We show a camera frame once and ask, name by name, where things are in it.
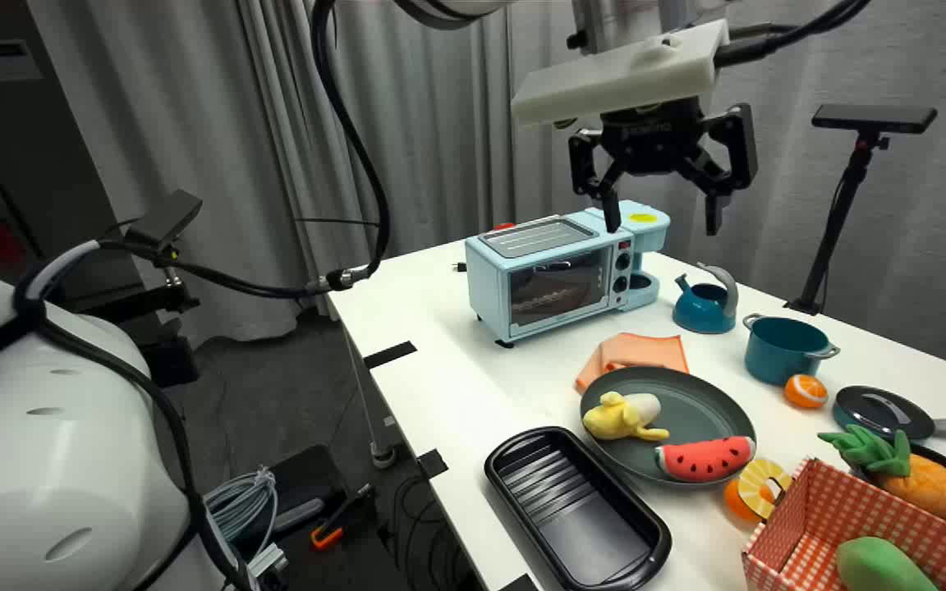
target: orange toy fruit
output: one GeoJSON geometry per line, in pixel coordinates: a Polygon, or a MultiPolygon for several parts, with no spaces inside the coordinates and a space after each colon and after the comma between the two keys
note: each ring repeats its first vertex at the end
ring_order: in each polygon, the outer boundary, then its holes
{"type": "Polygon", "coordinates": [[[792,374],[790,384],[783,389],[783,399],[792,408],[823,410],[828,403],[828,389],[813,374],[792,374]]]}
{"type": "Polygon", "coordinates": [[[910,453],[910,477],[878,477],[878,485],[946,520],[946,468],[910,453]]]}
{"type": "Polygon", "coordinates": [[[790,485],[792,477],[779,462],[757,457],[727,482],[722,502],[736,521],[762,521],[774,512],[774,502],[790,485]]]}

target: toaster oven door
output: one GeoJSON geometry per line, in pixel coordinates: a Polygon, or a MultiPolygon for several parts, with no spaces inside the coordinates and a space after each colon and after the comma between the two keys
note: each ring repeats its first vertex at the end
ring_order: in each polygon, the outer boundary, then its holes
{"type": "Polygon", "coordinates": [[[511,275],[512,324],[535,324],[604,301],[604,250],[575,252],[511,275]]]}

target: electrical cable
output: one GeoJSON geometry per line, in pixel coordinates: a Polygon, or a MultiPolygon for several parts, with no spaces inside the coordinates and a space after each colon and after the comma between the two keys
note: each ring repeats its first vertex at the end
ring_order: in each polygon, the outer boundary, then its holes
{"type": "Polygon", "coordinates": [[[209,508],[227,542],[238,542],[271,508],[262,540],[251,551],[251,555],[260,555],[271,544],[276,520],[281,520],[276,477],[267,468],[260,468],[258,474],[244,474],[209,489],[204,495],[204,506],[209,508]]]}
{"type": "Polygon", "coordinates": [[[443,588],[443,583],[436,578],[436,560],[435,560],[442,551],[443,540],[448,540],[448,528],[436,528],[436,536],[431,542],[431,555],[427,555],[427,562],[431,562],[427,573],[431,573],[435,588],[443,588]]]}
{"type": "Polygon", "coordinates": [[[417,526],[421,526],[421,520],[425,520],[431,508],[435,508],[435,502],[427,502],[427,506],[417,512],[417,520],[412,521],[412,528],[409,528],[404,564],[409,564],[409,560],[412,560],[417,526]]]}
{"type": "Polygon", "coordinates": [[[413,481],[400,481],[397,485],[394,485],[394,493],[392,493],[392,508],[389,508],[389,521],[394,521],[397,526],[397,540],[394,540],[394,564],[400,564],[400,573],[409,573],[404,570],[404,555],[400,555],[400,542],[404,542],[404,526],[400,526],[400,485],[413,485],[413,481]]]}
{"type": "Polygon", "coordinates": [[[335,68],[332,68],[332,48],[329,48],[332,10],[335,10],[335,0],[316,0],[316,8],[312,8],[312,22],[310,22],[312,27],[312,64],[316,64],[318,86],[329,97],[329,107],[335,108],[335,118],[338,118],[338,125],[346,132],[346,141],[356,150],[356,159],[366,169],[366,179],[371,183],[371,198],[375,198],[375,207],[379,207],[379,239],[375,239],[371,261],[369,261],[369,265],[363,274],[375,275],[382,261],[385,261],[385,252],[389,252],[389,243],[392,243],[392,207],[389,207],[389,198],[385,198],[385,183],[382,183],[382,179],[375,170],[375,160],[371,160],[358,130],[353,125],[353,117],[347,117],[346,99],[338,94],[338,79],[335,79],[335,68]]]}
{"type": "Polygon", "coordinates": [[[400,512],[409,516],[409,520],[413,520],[417,512],[409,506],[409,501],[412,501],[412,493],[413,489],[421,489],[421,485],[427,485],[427,481],[425,477],[413,477],[413,482],[400,493],[400,512]]]}
{"type": "Polygon", "coordinates": [[[758,43],[734,43],[734,48],[722,48],[717,53],[717,66],[727,68],[727,66],[740,66],[740,64],[757,64],[774,51],[784,51],[805,38],[819,38],[819,32],[828,32],[828,31],[839,31],[846,27],[847,21],[854,21],[871,0],[839,0],[830,10],[819,14],[814,21],[803,22],[803,27],[792,27],[792,31],[774,31],[771,38],[758,40],[758,43]]]}
{"type": "Polygon", "coordinates": [[[746,38],[774,38],[774,32],[792,32],[799,27],[790,22],[757,22],[757,27],[736,27],[728,31],[728,40],[746,40],[746,38]]]}
{"type": "Polygon", "coordinates": [[[191,274],[191,275],[196,275],[204,282],[214,282],[214,287],[223,287],[223,289],[232,289],[232,293],[244,293],[244,295],[258,295],[258,298],[296,298],[296,301],[307,301],[307,298],[318,298],[318,295],[329,293],[329,282],[312,282],[307,289],[258,287],[258,282],[238,280],[238,275],[220,274],[220,269],[184,262],[178,256],[168,256],[168,252],[160,252],[154,248],[132,243],[132,239],[102,239],[102,250],[124,250],[124,252],[132,252],[139,261],[147,261],[154,265],[182,269],[182,274],[191,274]]]}
{"type": "Polygon", "coordinates": [[[450,562],[448,562],[448,583],[450,583],[450,588],[462,588],[462,585],[461,585],[461,560],[462,560],[462,548],[453,542],[453,536],[448,536],[448,555],[450,555],[450,562]]]}
{"type": "Polygon", "coordinates": [[[124,222],[104,228],[102,239],[122,238],[135,222],[143,222],[143,218],[124,218],[124,222]]]}
{"type": "MultiPolygon", "coordinates": [[[[172,399],[163,399],[158,392],[158,384],[143,374],[139,368],[132,368],[130,363],[115,358],[113,351],[73,334],[68,330],[55,324],[49,315],[46,315],[46,289],[54,289],[58,282],[58,275],[66,269],[73,269],[78,261],[87,261],[90,252],[99,252],[99,243],[78,243],[73,250],[66,250],[64,256],[49,261],[39,274],[27,275],[17,289],[12,289],[12,310],[21,318],[31,318],[33,322],[33,331],[54,345],[58,345],[64,351],[73,351],[78,358],[90,358],[110,372],[115,372],[117,377],[132,381],[135,389],[143,389],[147,393],[147,402],[160,410],[163,423],[168,423],[168,434],[172,434],[172,444],[178,451],[178,462],[182,462],[182,495],[186,501],[186,512],[191,512],[191,526],[214,570],[241,591],[251,591],[251,583],[246,583],[246,573],[244,564],[238,570],[229,562],[229,551],[223,544],[217,544],[217,536],[214,536],[214,526],[209,526],[209,516],[206,516],[206,506],[204,501],[196,495],[196,482],[194,482],[194,468],[191,468],[191,446],[186,446],[186,434],[184,434],[184,420],[178,414],[178,408],[172,403],[172,399]]],[[[168,555],[168,562],[160,562],[158,570],[153,570],[153,575],[158,578],[173,560],[178,560],[178,542],[168,555]]]]}
{"type": "Polygon", "coordinates": [[[147,591],[186,548],[186,542],[196,540],[196,528],[186,521],[184,531],[178,536],[173,548],[135,585],[135,591],[147,591]]]}

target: red basket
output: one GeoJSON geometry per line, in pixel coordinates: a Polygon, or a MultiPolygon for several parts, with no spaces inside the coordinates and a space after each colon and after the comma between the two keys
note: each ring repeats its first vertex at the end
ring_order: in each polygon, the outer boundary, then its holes
{"type": "Polygon", "coordinates": [[[803,468],[770,526],[753,536],[744,551],[746,585],[839,591],[839,544],[861,536],[889,540],[946,588],[946,521],[823,461],[803,468]]]}

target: black cable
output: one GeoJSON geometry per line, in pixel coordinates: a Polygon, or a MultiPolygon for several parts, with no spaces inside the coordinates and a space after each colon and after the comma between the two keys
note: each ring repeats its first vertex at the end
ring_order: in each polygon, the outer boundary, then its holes
{"type": "Polygon", "coordinates": [[[795,27],[795,31],[784,31],[784,32],[774,32],[774,38],[766,38],[758,43],[734,43],[734,48],[722,48],[717,53],[717,66],[727,68],[727,66],[740,66],[740,64],[757,64],[783,48],[792,48],[805,38],[819,38],[819,32],[828,32],[828,31],[839,31],[846,27],[847,21],[854,21],[871,0],[839,0],[830,10],[819,14],[814,21],[795,27]]]}
{"type": "Polygon", "coordinates": [[[728,31],[728,40],[774,38],[774,32],[792,32],[792,31],[799,31],[799,27],[790,27],[790,22],[757,22],[757,27],[728,31]]]}
{"type": "Polygon", "coordinates": [[[135,591],[147,591],[178,562],[178,555],[186,548],[194,536],[196,528],[186,521],[173,548],[135,585],[135,591]]]}
{"type": "Polygon", "coordinates": [[[335,108],[335,118],[342,121],[346,141],[356,150],[358,165],[366,169],[366,179],[369,179],[371,194],[375,194],[379,239],[375,239],[371,262],[369,262],[369,275],[371,275],[382,265],[382,261],[389,252],[389,243],[392,243],[392,212],[389,212],[385,183],[382,183],[382,179],[375,170],[375,160],[371,160],[363,135],[356,132],[353,117],[346,108],[346,99],[338,94],[338,79],[335,79],[335,68],[332,68],[332,48],[329,48],[332,10],[335,10],[335,0],[316,0],[316,8],[312,8],[312,22],[310,22],[312,27],[312,64],[316,64],[316,74],[318,74],[318,86],[329,97],[329,101],[335,108]]]}
{"type": "Polygon", "coordinates": [[[392,493],[392,508],[389,508],[389,520],[397,526],[394,564],[397,564],[400,573],[409,573],[404,555],[400,555],[400,542],[404,542],[400,501],[404,501],[404,493],[409,493],[412,485],[417,485],[417,481],[421,481],[421,477],[400,481],[400,482],[394,485],[394,493],[392,493]]]}
{"type": "Polygon", "coordinates": [[[450,562],[448,562],[448,583],[450,583],[450,588],[461,588],[461,560],[462,560],[462,551],[461,551],[461,544],[453,542],[453,536],[448,536],[448,555],[450,555],[450,562]]]}
{"type": "Polygon", "coordinates": [[[421,526],[421,520],[425,520],[431,508],[435,508],[435,502],[427,502],[427,506],[417,512],[417,520],[412,521],[412,528],[409,528],[404,564],[409,564],[409,560],[412,560],[417,526],[421,526]]]}
{"type": "Polygon", "coordinates": [[[124,222],[117,222],[117,223],[110,223],[110,228],[102,230],[102,239],[124,238],[124,230],[130,230],[135,222],[143,222],[143,218],[124,218],[124,222]]]}
{"type": "MultiPolygon", "coordinates": [[[[160,410],[163,423],[168,423],[168,434],[172,434],[172,444],[178,451],[178,462],[182,462],[182,495],[186,501],[186,512],[191,512],[191,526],[194,531],[201,536],[214,570],[241,591],[251,591],[246,585],[246,575],[223,555],[217,536],[214,536],[214,526],[209,526],[209,516],[204,508],[204,501],[196,493],[196,482],[194,482],[194,468],[191,468],[191,446],[186,446],[186,434],[184,434],[184,420],[178,414],[178,408],[172,403],[172,399],[163,399],[163,392],[158,392],[158,384],[153,377],[146,377],[139,368],[132,368],[130,363],[110,354],[104,350],[99,345],[90,345],[87,340],[66,331],[64,324],[55,324],[49,315],[46,315],[46,293],[39,293],[38,298],[31,298],[31,282],[38,280],[27,275],[17,289],[12,289],[12,310],[21,318],[31,318],[33,322],[33,331],[54,345],[58,345],[64,351],[73,351],[78,358],[90,358],[110,372],[115,372],[117,377],[132,381],[135,389],[143,389],[153,403],[160,410]]],[[[178,542],[172,548],[172,560],[160,562],[154,573],[168,573],[168,564],[178,560],[178,542]]]]}
{"type": "Polygon", "coordinates": [[[442,551],[442,544],[443,544],[443,540],[448,540],[448,528],[442,528],[436,536],[435,536],[435,542],[431,542],[431,555],[427,555],[427,573],[431,573],[431,583],[435,583],[435,588],[443,588],[443,583],[436,578],[436,551],[442,551]]]}
{"type": "Polygon", "coordinates": [[[172,265],[172,269],[182,269],[182,274],[191,274],[204,282],[214,282],[214,287],[223,287],[223,289],[232,289],[232,293],[246,293],[246,295],[258,295],[258,298],[296,298],[296,301],[307,301],[307,298],[316,298],[316,295],[326,295],[329,287],[307,287],[307,289],[284,289],[284,287],[258,287],[258,282],[246,282],[246,280],[238,280],[229,274],[220,274],[220,269],[209,269],[209,265],[196,265],[196,262],[184,262],[184,261],[173,261],[154,248],[146,248],[146,243],[132,243],[132,239],[102,239],[104,250],[124,250],[139,261],[147,261],[154,265],[172,265]]]}
{"type": "Polygon", "coordinates": [[[421,489],[421,485],[427,485],[427,481],[417,474],[413,482],[400,493],[400,512],[404,512],[409,520],[417,516],[417,512],[409,506],[409,501],[412,501],[412,493],[421,489]]]}

